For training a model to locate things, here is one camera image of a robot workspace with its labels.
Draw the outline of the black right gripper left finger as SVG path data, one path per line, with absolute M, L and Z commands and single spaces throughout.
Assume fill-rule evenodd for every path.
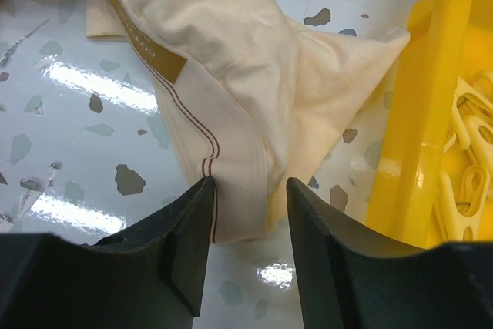
M 93 245 L 1 237 L 3 328 L 190 328 L 200 315 L 215 184 Z

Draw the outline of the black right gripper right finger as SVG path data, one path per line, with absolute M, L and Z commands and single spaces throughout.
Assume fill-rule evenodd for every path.
M 386 237 L 296 178 L 287 209 L 304 327 L 490 328 L 492 245 Z

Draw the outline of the cream underwear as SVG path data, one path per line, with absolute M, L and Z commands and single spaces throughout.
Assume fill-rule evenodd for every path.
M 211 240 L 264 236 L 409 41 L 318 32 L 274 0 L 102 0 L 151 72 L 190 182 L 212 176 Z

